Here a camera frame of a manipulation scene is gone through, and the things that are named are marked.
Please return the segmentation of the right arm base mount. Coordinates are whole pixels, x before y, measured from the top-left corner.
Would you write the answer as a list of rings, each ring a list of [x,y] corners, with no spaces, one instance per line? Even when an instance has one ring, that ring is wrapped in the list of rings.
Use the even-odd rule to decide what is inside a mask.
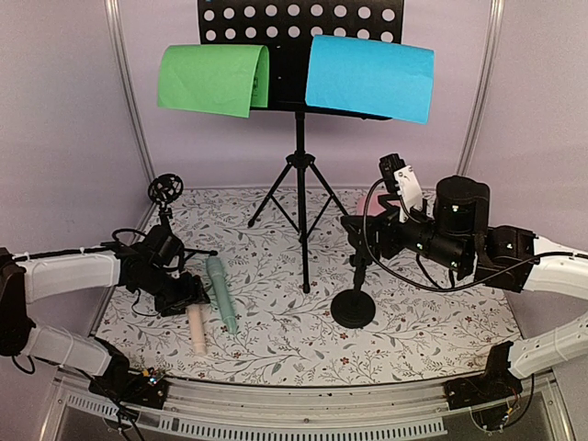
[[[499,432],[505,429],[515,413],[522,382],[506,374],[479,374],[451,379],[443,383],[443,390],[450,410],[473,408],[501,401],[494,407],[470,412],[473,423],[484,432]]]

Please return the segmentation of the black shock mount tripod stand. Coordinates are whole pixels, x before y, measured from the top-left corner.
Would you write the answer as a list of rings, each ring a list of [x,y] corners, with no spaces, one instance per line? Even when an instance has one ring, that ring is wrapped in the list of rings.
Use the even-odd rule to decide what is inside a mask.
[[[159,266],[169,266],[177,256],[183,259],[186,247],[177,238],[170,225],[173,218],[171,204],[184,190],[183,180],[175,174],[157,176],[148,187],[148,197],[159,209],[160,223],[146,234],[143,243],[153,253],[153,261]]]

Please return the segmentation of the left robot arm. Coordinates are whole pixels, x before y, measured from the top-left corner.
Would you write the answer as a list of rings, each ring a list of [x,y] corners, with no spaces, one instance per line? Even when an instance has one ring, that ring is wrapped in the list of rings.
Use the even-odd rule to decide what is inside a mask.
[[[201,278],[186,269],[187,249],[169,229],[157,225],[131,244],[114,238],[97,247],[39,254],[1,251],[1,355],[40,358],[86,374],[103,394],[129,398],[139,387],[154,387],[152,370],[134,374],[129,359],[113,344],[39,324],[30,309],[78,293],[124,288],[149,294],[158,317],[186,315],[198,325],[198,308],[209,303]]]

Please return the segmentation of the mint green toy microphone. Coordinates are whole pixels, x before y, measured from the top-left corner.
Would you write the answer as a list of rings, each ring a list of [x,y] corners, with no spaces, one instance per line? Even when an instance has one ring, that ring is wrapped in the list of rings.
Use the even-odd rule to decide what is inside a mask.
[[[238,324],[220,258],[217,255],[209,256],[206,260],[206,269],[216,297],[220,316],[227,327],[227,332],[237,334]]]

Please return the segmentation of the black round base mic stand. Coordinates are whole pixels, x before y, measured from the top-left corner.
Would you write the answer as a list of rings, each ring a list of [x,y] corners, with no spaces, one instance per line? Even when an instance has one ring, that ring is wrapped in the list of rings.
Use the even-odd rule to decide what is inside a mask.
[[[330,312],[333,319],[347,329],[359,329],[370,324],[375,318],[375,301],[362,290],[367,268],[379,258],[375,241],[368,243],[365,238],[360,243],[350,243],[356,252],[350,256],[350,265],[355,269],[353,287],[335,295]]]

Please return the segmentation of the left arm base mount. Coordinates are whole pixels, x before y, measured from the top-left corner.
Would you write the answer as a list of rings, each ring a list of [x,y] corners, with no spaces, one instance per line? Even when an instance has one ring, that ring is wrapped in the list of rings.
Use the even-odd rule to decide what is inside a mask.
[[[152,382],[152,378],[133,373],[126,368],[108,369],[102,376],[93,377],[88,390],[116,404],[134,404],[162,410],[167,398],[169,382]]]

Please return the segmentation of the beige toy microphone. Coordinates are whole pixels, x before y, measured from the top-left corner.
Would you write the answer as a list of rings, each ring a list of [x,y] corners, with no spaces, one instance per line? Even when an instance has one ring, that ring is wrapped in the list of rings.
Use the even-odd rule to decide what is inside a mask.
[[[201,309],[198,304],[187,306],[187,319],[194,351],[199,356],[205,356],[208,352]]]

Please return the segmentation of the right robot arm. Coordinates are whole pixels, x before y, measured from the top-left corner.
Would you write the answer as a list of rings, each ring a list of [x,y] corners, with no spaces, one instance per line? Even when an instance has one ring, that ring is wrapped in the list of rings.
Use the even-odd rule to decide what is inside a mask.
[[[385,181],[377,216],[344,216],[341,224],[355,248],[354,286],[332,302],[334,319],[360,328],[375,315],[373,299],[362,285],[368,265],[413,251],[474,285],[512,292],[551,291],[587,296],[587,253],[553,243],[529,230],[488,224],[490,189],[464,176],[442,179],[435,188],[433,213],[426,213],[416,183],[405,172]],[[407,201],[409,192],[418,197]],[[521,392],[522,379],[587,352],[585,315],[536,337],[505,341],[491,348],[484,371],[449,380],[445,394],[453,408],[506,398]]]

